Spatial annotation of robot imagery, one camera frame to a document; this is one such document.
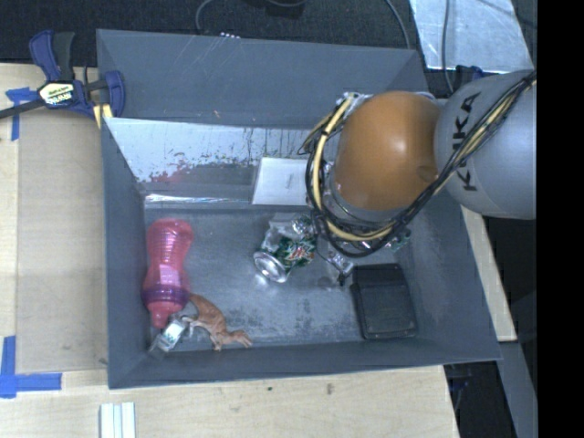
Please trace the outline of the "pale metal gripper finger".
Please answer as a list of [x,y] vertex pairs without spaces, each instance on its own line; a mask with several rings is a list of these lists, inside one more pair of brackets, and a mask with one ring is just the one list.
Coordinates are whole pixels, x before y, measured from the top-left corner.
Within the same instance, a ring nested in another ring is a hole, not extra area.
[[328,251],[328,262],[341,276],[349,276],[354,268],[349,258],[335,249]]

